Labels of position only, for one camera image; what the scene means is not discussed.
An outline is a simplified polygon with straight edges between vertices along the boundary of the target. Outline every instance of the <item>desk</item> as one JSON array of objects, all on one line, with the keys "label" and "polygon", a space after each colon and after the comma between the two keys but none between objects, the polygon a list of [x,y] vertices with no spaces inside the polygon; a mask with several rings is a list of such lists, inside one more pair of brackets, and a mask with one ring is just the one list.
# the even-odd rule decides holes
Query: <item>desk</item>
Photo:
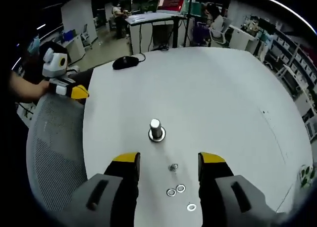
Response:
[{"label": "desk", "polygon": [[259,39],[253,37],[240,28],[232,25],[230,25],[229,27],[234,30],[229,43],[229,47],[232,49],[246,50],[253,54],[257,47]]},{"label": "desk", "polygon": [[[208,152],[260,189],[273,210],[289,210],[299,168],[313,160],[303,120],[278,79],[240,50],[186,47],[145,56],[134,68],[115,71],[110,62],[93,71],[83,125],[87,178],[119,154],[140,152],[135,226],[201,226],[198,153]],[[148,138],[152,118],[166,130],[161,143]],[[186,191],[168,197],[180,183]]]},{"label": "desk", "polygon": [[[168,24],[173,26],[174,20],[177,18],[178,30],[174,31],[173,35],[170,37],[168,45],[170,47],[178,47],[183,44],[185,31],[186,31],[186,17],[183,15],[176,15],[170,13],[144,13],[129,16],[126,21],[130,25],[130,37],[132,44],[133,54],[138,54],[140,52],[140,27],[141,27],[141,52],[147,52],[148,49],[151,51],[153,47],[152,31],[153,26]],[[188,36],[190,41],[192,41],[192,28],[194,27],[193,19],[190,19]],[[186,46],[190,45],[190,41],[187,40]]]},{"label": "desk", "polygon": [[81,41],[80,35],[75,36],[72,40],[64,42],[62,44],[68,50],[68,54],[71,59],[71,63],[74,63],[85,55],[85,48]]}]

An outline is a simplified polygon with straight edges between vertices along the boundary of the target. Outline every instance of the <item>office floor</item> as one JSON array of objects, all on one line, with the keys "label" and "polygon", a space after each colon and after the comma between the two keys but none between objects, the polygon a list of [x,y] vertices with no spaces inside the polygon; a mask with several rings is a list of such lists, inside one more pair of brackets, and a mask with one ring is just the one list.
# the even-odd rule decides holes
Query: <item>office floor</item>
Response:
[{"label": "office floor", "polygon": [[[110,32],[106,27],[101,27],[97,30],[97,36],[98,38],[93,42],[93,48],[87,49],[84,57],[72,64],[79,66],[80,71],[131,55],[128,40],[126,38],[117,40],[114,31]],[[215,42],[212,42],[211,46],[223,47]]]}]

